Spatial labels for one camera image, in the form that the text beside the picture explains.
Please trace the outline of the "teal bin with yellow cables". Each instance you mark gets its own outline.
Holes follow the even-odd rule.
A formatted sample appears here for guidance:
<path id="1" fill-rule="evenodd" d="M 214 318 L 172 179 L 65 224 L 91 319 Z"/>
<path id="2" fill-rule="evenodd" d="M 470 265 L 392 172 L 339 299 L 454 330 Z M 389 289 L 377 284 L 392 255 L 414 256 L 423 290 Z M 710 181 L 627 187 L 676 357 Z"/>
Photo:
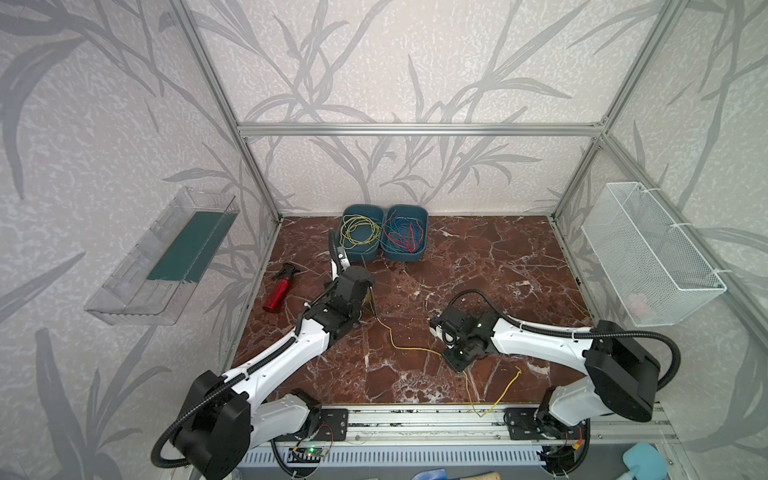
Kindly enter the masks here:
<path id="1" fill-rule="evenodd" d="M 368 263 L 376 259 L 382 236 L 384 211 L 371 204 L 348 206 L 336 231 L 351 263 Z"/>

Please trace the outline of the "teal bin with red cables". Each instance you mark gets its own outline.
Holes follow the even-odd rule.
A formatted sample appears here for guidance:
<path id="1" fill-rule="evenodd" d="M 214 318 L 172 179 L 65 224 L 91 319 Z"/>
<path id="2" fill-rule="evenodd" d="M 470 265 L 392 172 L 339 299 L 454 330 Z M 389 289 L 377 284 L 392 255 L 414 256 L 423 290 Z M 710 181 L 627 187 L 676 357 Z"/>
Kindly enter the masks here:
<path id="1" fill-rule="evenodd" d="M 422 259 L 427 245 L 428 212 L 417 205 L 397 204 L 387 211 L 380 242 L 384 256 L 413 263 Z"/>

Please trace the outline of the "dark grey foam spool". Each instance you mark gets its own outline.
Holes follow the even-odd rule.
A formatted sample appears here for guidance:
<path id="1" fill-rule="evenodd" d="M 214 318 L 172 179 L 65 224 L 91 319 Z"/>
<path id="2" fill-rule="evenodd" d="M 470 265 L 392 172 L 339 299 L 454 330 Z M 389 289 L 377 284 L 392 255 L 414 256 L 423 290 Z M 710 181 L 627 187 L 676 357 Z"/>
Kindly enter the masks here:
<path id="1" fill-rule="evenodd" d="M 367 288 L 366 295 L 363 300 L 363 305 L 368 308 L 368 310 L 371 313 L 371 316 L 374 320 L 378 319 L 378 310 L 376 306 L 376 300 L 375 295 L 373 291 L 373 285 L 369 284 Z"/>

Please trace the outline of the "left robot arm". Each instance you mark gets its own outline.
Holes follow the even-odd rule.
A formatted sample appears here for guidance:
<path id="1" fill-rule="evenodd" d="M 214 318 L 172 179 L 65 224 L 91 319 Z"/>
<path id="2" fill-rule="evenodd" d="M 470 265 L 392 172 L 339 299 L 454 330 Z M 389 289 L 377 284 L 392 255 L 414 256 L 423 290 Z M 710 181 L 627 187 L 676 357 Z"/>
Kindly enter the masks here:
<path id="1" fill-rule="evenodd" d="M 207 479 L 223 479 L 249 450 L 300 431 L 315 403 L 299 394 L 268 397 L 352 329 L 374 283 L 364 267 L 348 267 L 305 306 L 294 330 L 278 342 L 223 374 L 199 375 L 177 418 L 152 447 L 151 463 L 160 469 L 192 466 Z"/>

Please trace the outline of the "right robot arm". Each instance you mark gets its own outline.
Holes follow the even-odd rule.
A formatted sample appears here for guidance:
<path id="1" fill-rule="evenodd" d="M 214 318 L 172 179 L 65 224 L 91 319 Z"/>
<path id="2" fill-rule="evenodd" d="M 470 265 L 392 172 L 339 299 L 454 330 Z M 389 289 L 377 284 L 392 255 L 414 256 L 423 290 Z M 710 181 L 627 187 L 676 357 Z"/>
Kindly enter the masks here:
<path id="1" fill-rule="evenodd" d="M 522 355 L 582 375 L 569 385 L 548 388 L 534 414 L 508 416 L 505 422 L 512 430 L 561 439 L 605 415 L 646 423 L 653 416 L 657 392 L 680 369 L 680 348 L 666 335 L 625 330 L 607 320 L 594 327 L 542 325 L 511 317 L 493 301 L 474 317 L 457 305 L 467 294 L 456 294 L 429 322 L 430 332 L 445 346 L 442 357 L 452 370 L 463 373 L 488 355 Z"/>

